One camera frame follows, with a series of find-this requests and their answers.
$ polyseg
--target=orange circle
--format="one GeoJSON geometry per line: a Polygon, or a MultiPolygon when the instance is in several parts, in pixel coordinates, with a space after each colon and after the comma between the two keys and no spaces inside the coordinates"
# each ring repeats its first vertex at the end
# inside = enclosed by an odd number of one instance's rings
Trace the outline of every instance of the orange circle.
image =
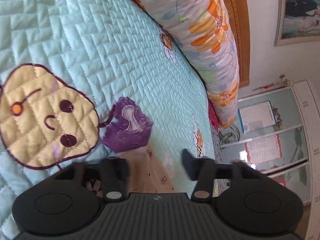
{"type": "Polygon", "coordinates": [[[22,113],[22,106],[19,104],[14,104],[11,107],[11,111],[13,114],[21,114],[22,113]]]}

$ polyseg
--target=light blue quilt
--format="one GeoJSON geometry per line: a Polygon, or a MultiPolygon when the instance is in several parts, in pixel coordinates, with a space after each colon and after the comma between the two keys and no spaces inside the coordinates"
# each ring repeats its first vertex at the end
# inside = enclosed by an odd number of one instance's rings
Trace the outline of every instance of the light blue quilt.
{"type": "MultiPolygon", "coordinates": [[[[81,91],[100,120],[118,98],[134,100],[154,123],[150,143],[167,160],[178,191],[190,193],[194,185],[180,164],[183,148],[214,158],[202,82],[178,46],[132,0],[0,0],[0,85],[23,63],[41,64],[81,91]]],[[[89,154],[60,166],[109,154],[99,141],[89,154]]],[[[19,233],[11,214],[15,198],[57,171],[18,164],[0,141],[1,240],[19,233]]]]}

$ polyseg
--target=man in black suit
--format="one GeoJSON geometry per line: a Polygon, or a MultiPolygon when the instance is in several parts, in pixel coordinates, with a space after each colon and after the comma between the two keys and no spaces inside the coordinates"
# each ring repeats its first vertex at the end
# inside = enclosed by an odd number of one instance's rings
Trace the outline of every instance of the man in black suit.
{"type": "Polygon", "coordinates": [[[286,3],[285,15],[293,17],[320,16],[320,10],[316,1],[296,0],[295,2],[286,3]]]}

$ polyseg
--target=red cloth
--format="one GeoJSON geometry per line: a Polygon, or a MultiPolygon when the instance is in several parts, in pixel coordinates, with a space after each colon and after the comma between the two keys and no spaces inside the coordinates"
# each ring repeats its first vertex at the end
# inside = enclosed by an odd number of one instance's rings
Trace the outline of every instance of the red cloth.
{"type": "Polygon", "coordinates": [[[210,100],[208,100],[208,108],[209,108],[209,119],[211,122],[211,125],[218,130],[219,129],[219,121],[218,121],[218,116],[216,114],[216,111],[213,108],[213,105],[210,100]]]}

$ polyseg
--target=cartoon nose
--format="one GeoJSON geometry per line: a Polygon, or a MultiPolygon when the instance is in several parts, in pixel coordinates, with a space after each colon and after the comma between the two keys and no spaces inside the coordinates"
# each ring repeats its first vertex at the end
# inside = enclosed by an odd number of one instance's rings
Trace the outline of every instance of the cartoon nose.
{"type": "Polygon", "coordinates": [[[50,125],[48,125],[48,123],[47,123],[47,120],[48,120],[49,118],[55,119],[55,116],[54,116],[54,115],[50,115],[50,114],[47,115],[46,118],[44,119],[44,124],[45,124],[45,126],[46,126],[47,128],[49,128],[50,130],[54,131],[55,128],[52,127],[52,126],[50,126],[50,125]]]}

